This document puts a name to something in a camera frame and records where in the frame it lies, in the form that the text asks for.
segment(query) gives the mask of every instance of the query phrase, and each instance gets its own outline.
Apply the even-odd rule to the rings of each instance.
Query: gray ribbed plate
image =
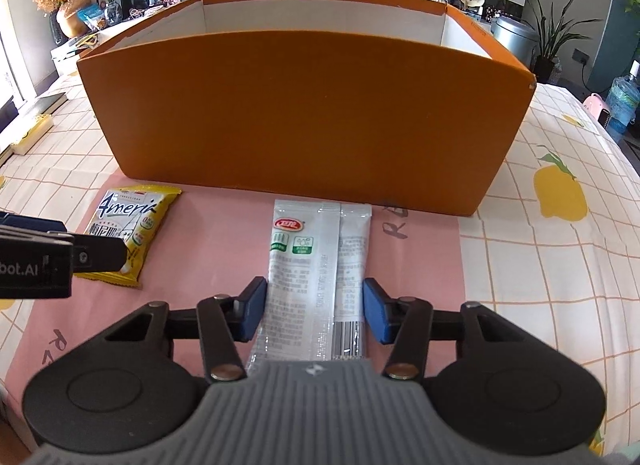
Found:
[[[25,463],[602,465],[603,461],[584,445],[547,457],[494,453],[444,424],[418,384],[381,377],[368,361],[334,361],[267,362],[249,379],[212,385],[180,429],[146,448],[89,456],[45,445]]]

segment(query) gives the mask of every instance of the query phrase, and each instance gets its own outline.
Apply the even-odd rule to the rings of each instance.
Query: yellow snack package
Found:
[[[138,286],[146,251],[162,218],[182,191],[166,185],[132,185],[110,189],[100,201],[85,234],[122,238],[127,245],[127,262],[120,271],[76,273],[112,285]]]

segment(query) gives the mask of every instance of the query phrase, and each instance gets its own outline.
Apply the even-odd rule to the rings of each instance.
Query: pink object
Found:
[[[610,109],[607,103],[602,100],[602,97],[597,93],[592,93],[588,96],[582,104],[584,109],[590,115],[593,122],[599,122],[603,127],[607,126],[608,117],[610,117]]]
[[[114,173],[82,219],[84,230],[108,188],[134,185]],[[255,275],[267,275],[273,194],[210,187],[181,186],[151,244],[140,279],[142,288],[108,285],[74,278],[69,299],[36,301],[5,386],[8,403],[21,413],[27,382],[44,365],[48,349],[54,359],[99,333],[149,301],[171,308],[195,307],[217,293],[236,295]],[[404,209],[374,207],[367,276],[375,277],[395,297],[414,295],[438,309],[459,310],[465,301],[458,219]],[[62,350],[50,342],[62,333]],[[246,359],[251,344],[237,344]],[[367,334],[367,350],[376,369],[390,352]],[[198,341],[176,341],[174,360],[202,374]],[[455,360],[455,344],[435,342],[429,351],[428,374]]]

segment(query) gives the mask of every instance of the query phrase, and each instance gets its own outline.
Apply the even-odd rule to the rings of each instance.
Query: power outlet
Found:
[[[577,48],[574,50],[574,54],[571,56],[573,60],[577,60],[580,64],[586,65],[589,62],[589,56],[584,52],[581,52]]]

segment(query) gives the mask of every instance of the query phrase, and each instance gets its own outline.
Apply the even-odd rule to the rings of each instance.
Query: white checkered tablecloth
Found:
[[[0,210],[60,220],[75,231],[95,194],[118,168],[79,76],[62,77],[45,93],[66,92],[54,126],[25,156],[13,155],[0,174]],[[0,311],[0,385],[25,329],[33,301]]]
[[[582,220],[541,214],[534,175],[549,151],[580,183]],[[598,378],[606,452],[640,439],[639,202],[640,178],[609,135],[569,92],[540,85],[487,196],[459,220],[467,300]]]
[[[53,129],[27,156],[0,168],[8,180],[0,209],[59,219],[75,230],[118,166],[80,79],[60,79],[50,92],[59,90],[70,101],[55,113]],[[534,179],[553,165],[542,160],[550,153],[575,180],[553,170],[556,183],[569,184],[547,188],[544,217]],[[566,189],[569,201],[581,200],[576,187],[588,210],[563,219]],[[478,211],[459,219],[466,299],[492,307],[600,380],[606,451],[640,439],[639,202],[640,178],[609,136],[568,92],[539,86]],[[0,312],[1,381],[32,304],[16,301]]]

